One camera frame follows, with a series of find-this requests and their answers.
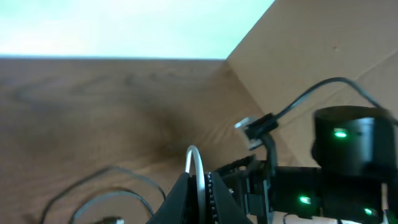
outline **light blue background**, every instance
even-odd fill
[[[0,55],[225,59],[273,0],[1,0]]]

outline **wood grain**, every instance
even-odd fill
[[[48,199],[73,181],[119,164],[166,192],[199,147],[206,170],[249,153],[233,124],[261,111],[223,61],[0,60],[0,221],[36,223]],[[282,165],[295,163],[280,149]],[[110,174],[56,204],[66,223],[90,192],[131,187],[154,209],[162,198]],[[139,202],[132,213],[145,223]]]

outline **cardboard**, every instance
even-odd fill
[[[265,113],[278,113],[313,84],[356,80],[398,115],[398,1],[276,0],[228,62]],[[281,138],[302,166],[310,156],[312,113],[366,105],[342,83],[318,89],[280,120]]]

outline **glowing green led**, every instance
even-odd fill
[[[300,201],[301,201],[302,203],[306,203],[307,205],[310,205],[310,204],[311,204],[311,199],[310,199],[309,197],[301,196],[301,197],[300,197]]]
[[[365,208],[364,210],[367,215],[372,215],[372,213],[373,213],[373,211],[371,209]]]
[[[346,138],[347,132],[343,128],[335,128],[335,136],[336,138]]]

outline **white curved hook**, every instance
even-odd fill
[[[198,190],[198,208],[199,208],[199,223],[203,224],[206,219],[206,187],[205,174],[203,171],[203,164],[199,150],[196,146],[190,146],[187,150],[187,160],[185,162],[185,172],[189,174],[191,168],[191,157],[195,161],[195,172],[197,176],[197,190]]]

